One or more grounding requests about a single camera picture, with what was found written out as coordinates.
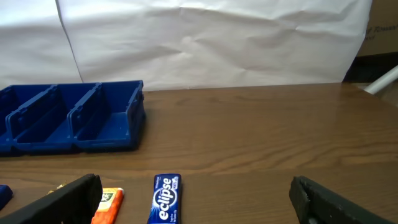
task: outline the orange box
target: orange box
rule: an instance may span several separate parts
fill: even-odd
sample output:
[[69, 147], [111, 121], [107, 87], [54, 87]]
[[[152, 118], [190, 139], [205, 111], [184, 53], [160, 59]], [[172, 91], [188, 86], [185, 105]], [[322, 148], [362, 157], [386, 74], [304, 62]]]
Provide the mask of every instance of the orange box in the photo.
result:
[[102, 199], [91, 224], [113, 224], [124, 198], [124, 190], [118, 187], [103, 188]]

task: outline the wood grain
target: wood grain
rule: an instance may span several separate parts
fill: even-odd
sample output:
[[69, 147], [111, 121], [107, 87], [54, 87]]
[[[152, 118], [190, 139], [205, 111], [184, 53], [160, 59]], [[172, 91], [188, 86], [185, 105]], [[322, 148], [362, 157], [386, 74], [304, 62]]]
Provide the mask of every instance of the wood grain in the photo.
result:
[[0, 158], [15, 191], [0, 216], [94, 173], [125, 189], [116, 223], [145, 223], [153, 176], [178, 172], [185, 224], [298, 223], [294, 175], [398, 222], [398, 110], [354, 86], [153, 91], [144, 106], [136, 151]]

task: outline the white backdrop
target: white backdrop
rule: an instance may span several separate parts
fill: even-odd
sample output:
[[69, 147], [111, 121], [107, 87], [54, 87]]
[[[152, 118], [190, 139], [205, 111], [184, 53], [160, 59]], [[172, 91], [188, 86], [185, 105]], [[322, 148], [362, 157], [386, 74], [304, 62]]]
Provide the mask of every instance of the white backdrop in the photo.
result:
[[[146, 90], [340, 82], [364, 39], [371, 5], [371, 0], [59, 0], [73, 64], [65, 34], [59, 37], [55, 3], [31, 2], [48, 2], [52, 13], [43, 19], [43, 7], [24, 6], [45, 29], [28, 33], [35, 29], [26, 17], [18, 29], [23, 48], [15, 33], [4, 37], [0, 17], [5, 39], [0, 46], [8, 47], [0, 59], [12, 55], [6, 65], [0, 62], [7, 68], [0, 71], [3, 82], [81, 82], [79, 71], [83, 82], [142, 79]], [[38, 57], [43, 44], [45, 57]]]

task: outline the bin compartment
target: bin compartment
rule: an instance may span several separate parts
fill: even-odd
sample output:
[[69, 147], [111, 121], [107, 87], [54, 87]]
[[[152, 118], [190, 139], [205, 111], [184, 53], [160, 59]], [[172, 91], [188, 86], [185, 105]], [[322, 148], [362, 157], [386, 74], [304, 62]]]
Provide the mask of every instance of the bin compartment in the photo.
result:
[[97, 84], [70, 113], [73, 142], [85, 151], [131, 147], [145, 118], [142, 81]]
[[51, 85], [7, 116], [13, 144], [25, 153], [72, 149], [69, 112], [96, 84]]
[[12, 85], [0, 91], [0, 153], [10, 153], [12, 141], [6, 116], [50, 85]]

